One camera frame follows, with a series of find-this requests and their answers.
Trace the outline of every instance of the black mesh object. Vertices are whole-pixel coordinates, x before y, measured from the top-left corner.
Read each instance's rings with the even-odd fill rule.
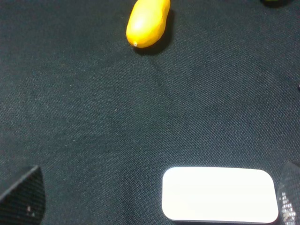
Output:
[[[0,224],[38,225],[45,213],[45,189],[38,166],[27,167],[0,186]]]
[[[300,225],[300,167],[287,162],[277,191],[277,202],[285,225]]]

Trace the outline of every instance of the dark fabric surface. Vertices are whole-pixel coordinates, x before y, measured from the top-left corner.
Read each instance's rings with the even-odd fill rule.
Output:
[[[300,161],[300,1],[172,0],[135,51],[134,0],[0,3],[0,179],[40,165],[44,225],[171,225],[172,166]]]

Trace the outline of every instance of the dark green tablecloth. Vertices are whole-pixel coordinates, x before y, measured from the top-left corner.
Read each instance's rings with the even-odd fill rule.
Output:
[[[172,0],[135,51],[134,0],[0,3],[0,179],[40,165],[44,225],[171,225],[172,166],[300,161],[300,1]]]

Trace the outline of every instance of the yellow fruit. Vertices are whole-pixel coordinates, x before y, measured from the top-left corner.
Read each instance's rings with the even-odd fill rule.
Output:
[[[127,25],[128,42],[138,48],[157,42],[165,31],[169,9],[170,0],[138,0]]]

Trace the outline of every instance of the white rounded rectangle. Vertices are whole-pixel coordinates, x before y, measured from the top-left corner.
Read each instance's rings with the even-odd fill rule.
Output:
[[[163,177],[162,209],[174,221],[265,224],[278,217],[273,180],[254,169],[171,168]]]

